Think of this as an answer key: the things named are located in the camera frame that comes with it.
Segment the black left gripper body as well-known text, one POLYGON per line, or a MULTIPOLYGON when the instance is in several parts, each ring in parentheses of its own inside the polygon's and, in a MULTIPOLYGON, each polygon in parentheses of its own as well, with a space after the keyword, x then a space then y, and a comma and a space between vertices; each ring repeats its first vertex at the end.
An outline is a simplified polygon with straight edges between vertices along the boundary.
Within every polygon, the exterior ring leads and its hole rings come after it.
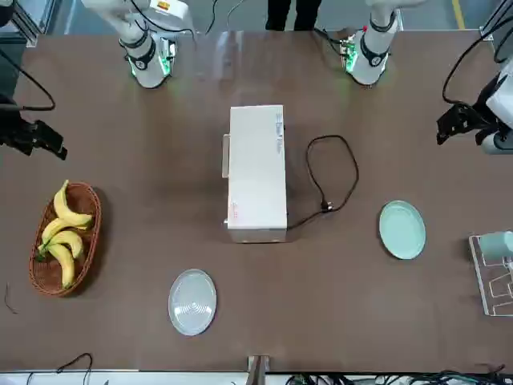
POLYGON ((503 122, 487 106, 486 102, 492 97, 502 85, 503 81, 493 78, 480 92, 475 104, 474 110, 481 119, 475 130, 475 142, 477 145, 484 145, 485 139, 491 136, 491 143, 494 147, 503 146, 503 122))

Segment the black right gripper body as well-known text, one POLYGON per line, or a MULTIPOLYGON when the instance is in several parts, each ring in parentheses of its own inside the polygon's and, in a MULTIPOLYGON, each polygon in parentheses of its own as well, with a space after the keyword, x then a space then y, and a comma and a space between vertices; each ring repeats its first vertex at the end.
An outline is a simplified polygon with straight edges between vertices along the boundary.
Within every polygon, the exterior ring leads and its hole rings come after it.
POLYGON ((1 118, 1 145, 30 156, 36 139, 36 125, 19 116, 1 118))

